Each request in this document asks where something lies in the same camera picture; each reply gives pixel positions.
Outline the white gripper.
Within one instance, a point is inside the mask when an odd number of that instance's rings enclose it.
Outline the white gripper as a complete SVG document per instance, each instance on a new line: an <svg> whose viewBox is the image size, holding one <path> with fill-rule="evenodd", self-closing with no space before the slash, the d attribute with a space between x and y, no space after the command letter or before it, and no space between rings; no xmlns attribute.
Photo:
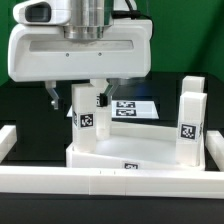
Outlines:
<svg viewBox="0 0 224 224"><path fill-rule="evenodd" d="M116 20L99 40L69 40L60 26L15 26L9 38L8 74L16 82L46 81L51 104L59 109L56 82L144 77L151 69L149 20ZM99 106L111 104L117 79L99 94Z"/></svg>

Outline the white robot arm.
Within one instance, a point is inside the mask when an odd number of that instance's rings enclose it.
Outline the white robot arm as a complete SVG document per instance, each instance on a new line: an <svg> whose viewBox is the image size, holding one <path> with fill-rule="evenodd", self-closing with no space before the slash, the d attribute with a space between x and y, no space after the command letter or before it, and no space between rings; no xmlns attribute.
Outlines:
<svg viewBox="0 0 224 224"><path fill-rule="evenodd" d="M13 8L8 75L43 81L129 79L151 69L153 22L135 0L26 0Z"/></svg>

